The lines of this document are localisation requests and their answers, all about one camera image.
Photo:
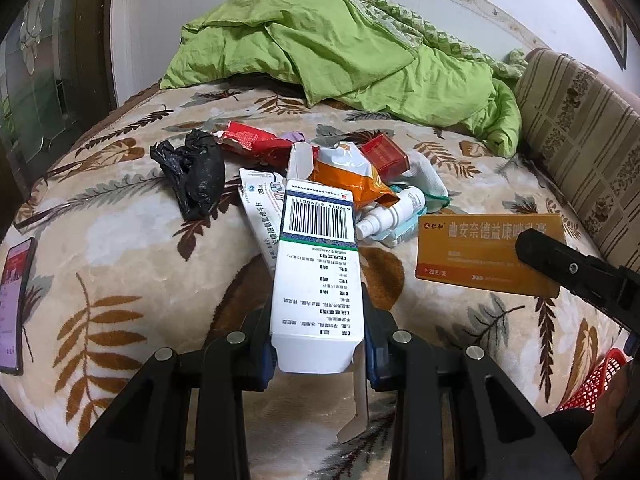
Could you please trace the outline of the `red plastic basket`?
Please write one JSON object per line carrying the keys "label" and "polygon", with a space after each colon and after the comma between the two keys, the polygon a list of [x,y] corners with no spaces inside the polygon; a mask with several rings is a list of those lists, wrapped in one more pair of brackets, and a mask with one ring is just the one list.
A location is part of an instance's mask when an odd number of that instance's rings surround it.
{"label": "red plastic basket", "polygon": [[600,396],[605,393],[614,375],[626,363],[626,354],[619,348],[612,348],[580,385],[577,385],[576,379],[568,381],[562,400],[555,411],[583,408],[593,413]]}

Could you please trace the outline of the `purple wrapper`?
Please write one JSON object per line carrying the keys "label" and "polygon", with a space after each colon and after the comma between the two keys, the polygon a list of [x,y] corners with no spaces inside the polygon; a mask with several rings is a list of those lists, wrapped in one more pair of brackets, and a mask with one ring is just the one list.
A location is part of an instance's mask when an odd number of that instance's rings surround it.
{"label": "purple wrapper", "polygon": [[289,131],[286,133],[282,133],[279,136],[280,139],[282,140],[288,140],[292,143],[297,143],[297,142],[305,142],[306,138],[304,136],[304,134],[300,131]]}

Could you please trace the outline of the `wooden glass door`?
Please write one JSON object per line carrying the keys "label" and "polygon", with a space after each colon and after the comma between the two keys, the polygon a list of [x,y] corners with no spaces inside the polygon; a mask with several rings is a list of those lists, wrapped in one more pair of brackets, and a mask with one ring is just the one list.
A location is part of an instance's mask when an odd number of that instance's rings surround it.
{"label": "wooden glass door", "polygon": [[116,106],[111,0],[1,7],[1,154],[25,194]]}

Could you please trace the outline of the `smartphone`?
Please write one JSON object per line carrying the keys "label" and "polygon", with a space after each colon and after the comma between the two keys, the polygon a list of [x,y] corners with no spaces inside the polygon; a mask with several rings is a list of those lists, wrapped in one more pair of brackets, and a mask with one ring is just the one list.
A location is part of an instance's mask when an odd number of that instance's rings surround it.
{"label": "smartphone", "polygon": [[4,260],[0,292],[0,368],[2,373],[20,376],[23,371],[23,304],[32,258],[33,237],[11,247]]}

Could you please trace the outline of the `torn red paper box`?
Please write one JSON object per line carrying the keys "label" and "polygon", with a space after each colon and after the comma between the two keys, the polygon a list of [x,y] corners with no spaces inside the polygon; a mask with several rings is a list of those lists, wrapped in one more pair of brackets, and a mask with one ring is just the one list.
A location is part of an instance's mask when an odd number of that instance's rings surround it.
{"label": "torn red paper box", "polygon": [[280,139],[277,134],[240,122],[228,122],[224,130],[214,133],[214,137],[233,153],[280,169],[288,166],[291,148],[295,144]]}

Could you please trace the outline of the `orange medicine box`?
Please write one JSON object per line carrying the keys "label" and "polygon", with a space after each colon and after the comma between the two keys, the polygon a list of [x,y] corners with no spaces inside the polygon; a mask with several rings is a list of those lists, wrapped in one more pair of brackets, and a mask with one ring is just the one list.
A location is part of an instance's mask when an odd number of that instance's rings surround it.
{"label": "orange medicine box", "polygon": [[564,242],[558,214],[424,214],[419,221],[416,277],[462,287],[555,298],[560,285],[526,266],[516,239],[535,229]]}

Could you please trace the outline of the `orange white snack bag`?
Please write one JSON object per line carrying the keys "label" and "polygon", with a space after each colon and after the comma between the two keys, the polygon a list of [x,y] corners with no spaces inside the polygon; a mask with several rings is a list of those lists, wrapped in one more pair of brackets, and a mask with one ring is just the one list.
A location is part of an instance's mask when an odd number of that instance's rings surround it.
{"label": "orange white snack bag", "polygon": [[399,200],[352,142],[318,148],[310,180],[351,192],[357,209],[373,204],[390,207]]}

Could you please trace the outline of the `teal tissue pack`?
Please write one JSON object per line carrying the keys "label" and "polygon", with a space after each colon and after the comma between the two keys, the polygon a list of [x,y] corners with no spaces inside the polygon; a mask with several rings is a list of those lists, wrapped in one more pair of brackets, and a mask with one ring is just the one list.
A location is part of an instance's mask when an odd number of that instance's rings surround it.
{"label": "teal tissue pack", "polygon": [[415,186],[407,186],[398,193],[398,202],[385,211],[392,216],[392,223],[371,238],[393,248],[416,235],[419,217],[426,213],[425,195]]}

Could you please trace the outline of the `white barcode medicine box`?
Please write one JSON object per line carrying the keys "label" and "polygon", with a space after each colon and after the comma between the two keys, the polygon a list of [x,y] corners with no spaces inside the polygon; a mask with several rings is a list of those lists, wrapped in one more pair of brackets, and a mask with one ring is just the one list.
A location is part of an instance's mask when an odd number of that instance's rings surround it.
{"label": "white barcode medicine box", "polygon": [[369,422],[360,258],[352,192],[286,182],[271,296],[270,339],[288,374],[354,374],[346,443]]}

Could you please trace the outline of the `red cigarette pack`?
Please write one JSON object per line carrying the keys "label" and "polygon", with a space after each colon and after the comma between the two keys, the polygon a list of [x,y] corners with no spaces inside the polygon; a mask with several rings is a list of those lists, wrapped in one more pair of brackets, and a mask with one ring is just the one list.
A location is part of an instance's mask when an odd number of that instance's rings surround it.
{"label": "red cigarette pack", "polygon": [[362,144],[360,151],[383,181],[393,180],[410,168],[408,155],[384,133]]}

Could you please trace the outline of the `leaf pattern fleece blanket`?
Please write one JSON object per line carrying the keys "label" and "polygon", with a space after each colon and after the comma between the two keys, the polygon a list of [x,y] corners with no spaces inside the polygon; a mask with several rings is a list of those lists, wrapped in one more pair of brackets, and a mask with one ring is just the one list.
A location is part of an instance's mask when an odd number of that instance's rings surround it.
{"label": "leaf pattern fleece blanket", "polygon": [[[318,144],[389,136],[424,156],[452,214],[558,214],[567,243],[596,246],[570,204],[526,159],[503,159],[464,134],[401,122],[260,80],[156,90],[70,150],[37,182],[2,240],[33,238],[23,371],[1,378],[1,426],[42,478],[58,475],[78,440],[160,347],[201,349],[238,328],[268,294],[270,276],[236,192],[243,161],[226,158],[215,218],[186,222],[153,144],[181,144],[228,122]],[[618,326],[564,292],[541,299],[421,281],[416,242],[360,250],[373,303],[432,344],[482,347],[541,414],[578,389],[612,348]]]}

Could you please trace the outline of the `white sock green cuff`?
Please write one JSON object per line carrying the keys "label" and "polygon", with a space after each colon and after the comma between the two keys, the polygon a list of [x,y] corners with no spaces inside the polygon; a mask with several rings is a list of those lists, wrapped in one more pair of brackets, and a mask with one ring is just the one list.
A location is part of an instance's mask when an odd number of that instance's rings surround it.
{"label": "white sock green cuff", "polygon": [[390,180],[390,184],[398,188],[418,188],[424,195],[425,210],[430,214],[448,207],[449,193],[427,157],[416,150],[408,151],[407,156],[409,169]]}

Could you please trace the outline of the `white spray bottle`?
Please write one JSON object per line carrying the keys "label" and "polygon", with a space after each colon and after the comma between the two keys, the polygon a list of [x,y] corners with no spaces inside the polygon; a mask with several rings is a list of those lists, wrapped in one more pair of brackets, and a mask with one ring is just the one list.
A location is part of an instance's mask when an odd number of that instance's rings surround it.
{"label": "white spray bottle", "polygon": [[406,222],[425,206],[425,195],[414,186],[404,188],[398,194],[398,201],[392,206],[376,206],[356,223],[358,240],[396,228]]}

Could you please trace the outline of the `black plastic bag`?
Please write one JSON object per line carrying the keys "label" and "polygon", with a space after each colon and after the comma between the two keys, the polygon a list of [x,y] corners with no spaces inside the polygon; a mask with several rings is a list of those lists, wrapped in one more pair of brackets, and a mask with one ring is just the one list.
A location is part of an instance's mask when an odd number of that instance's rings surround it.
{"label": "black plastic bag", "polygon": [[226,170],[222,149],[210,133],[193,129],[178,148],[168,140],[153,144],[150,156],[174,191],[184,220],[204,220],[217,208]]}

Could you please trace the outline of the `striped floral headboard cushion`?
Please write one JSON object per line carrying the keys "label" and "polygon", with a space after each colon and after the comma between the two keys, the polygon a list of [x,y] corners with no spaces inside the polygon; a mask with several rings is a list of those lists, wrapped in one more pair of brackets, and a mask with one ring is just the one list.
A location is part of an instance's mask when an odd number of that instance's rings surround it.
{"label": "striped floral headboard cushion", "polygon": [[639,97],[550,49],[515,88],[523,138],[603,258],[639,270]]}

